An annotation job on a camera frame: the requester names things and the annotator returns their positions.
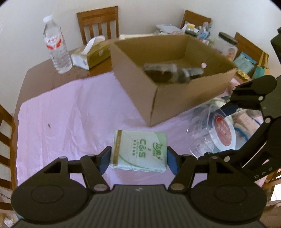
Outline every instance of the wooden table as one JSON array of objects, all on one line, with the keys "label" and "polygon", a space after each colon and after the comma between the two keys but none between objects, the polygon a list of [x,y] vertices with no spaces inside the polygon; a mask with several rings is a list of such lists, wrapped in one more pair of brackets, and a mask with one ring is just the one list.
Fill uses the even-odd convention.
[{"label": "wooden table", "polygon": [[90,69],[89,71],[73,66],[72,69],[67,73],[59,74],[57,70],[54,68],[54,65],[51,60],[42,62],[27,71],[23,84],[21,86],[21,91],[19,93],[19,98],[17,101],[15,115],[14,115],[15,131],[12,137],[12,147],[15,151],[15,156],[12,156],[10,160],[11,160],[11,176],[12,176],[12,180],[14,179],[16,181],[16,183],[14,183],[16,186],[17,186],[17,178],[16,178],[17,171],[16,171],[15,160],[17,157],[17,138],[18,138],[18,127],[19,127],[18,114],[22,103],[42,93],[58,88],[68,82],[77,79],[96,76],[109,71],[112,71],[111,58],[106,59],[105,61],[101,62],[100,64]]}]

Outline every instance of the red circular label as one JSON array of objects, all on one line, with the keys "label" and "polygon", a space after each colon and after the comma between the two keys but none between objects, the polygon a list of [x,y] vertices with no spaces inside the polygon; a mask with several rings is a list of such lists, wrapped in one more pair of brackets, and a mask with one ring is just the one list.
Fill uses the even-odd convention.
[{"label": "red circular label", "polygon": [[224,118],[220,116],[215,117],[215,129],[221,143],[229,146],[231,144],[231,131]]}]

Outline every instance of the cardboard box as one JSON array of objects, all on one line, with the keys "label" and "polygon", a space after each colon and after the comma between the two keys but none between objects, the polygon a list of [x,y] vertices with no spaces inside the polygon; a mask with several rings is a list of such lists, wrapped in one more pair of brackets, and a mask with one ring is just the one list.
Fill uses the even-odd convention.
[{"label": "cardboard box", "polygon": [[86,55],[82,54],[86,45],[76,49],[71,54],[73,64],[85,70],[91,69],[92,67],[110,57],[109,47],[113,42],[115,42],[115,40],[102,41],[94,45]]},{"label": "cardboard box", "polygon": [[[148,126],[156,125],[225,91],[236,66],[188,35],[120,40],[110,47],[112,68]],[[203,76],[189,84],[158,85],[142,70],[145,63],[175,63],[201,67]]]}]

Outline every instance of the green tissue pack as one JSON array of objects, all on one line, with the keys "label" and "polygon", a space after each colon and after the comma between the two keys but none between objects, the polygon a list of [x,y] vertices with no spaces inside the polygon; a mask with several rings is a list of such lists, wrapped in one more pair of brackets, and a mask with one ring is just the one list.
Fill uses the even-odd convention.
[{"label": "green tissue pack", "polygon": [[115,131],[110,166],[143,172],[165,172],[167,167],[166,133]]}]

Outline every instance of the red and white label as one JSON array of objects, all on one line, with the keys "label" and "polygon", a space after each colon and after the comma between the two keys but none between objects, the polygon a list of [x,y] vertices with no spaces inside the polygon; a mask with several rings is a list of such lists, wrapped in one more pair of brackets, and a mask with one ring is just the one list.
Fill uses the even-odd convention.
[{"label": "red and white label", "polygon": [[231,144],[231,131],[228,123],[221,116],[215,117],[215,130],[221,143],[229,146]]},{"label": "red and white label", "polygon": [[62,34],[57,34],[51,38],[44,38],[47,48],[50,50],[55,50],[62,45],[63,37]]}]

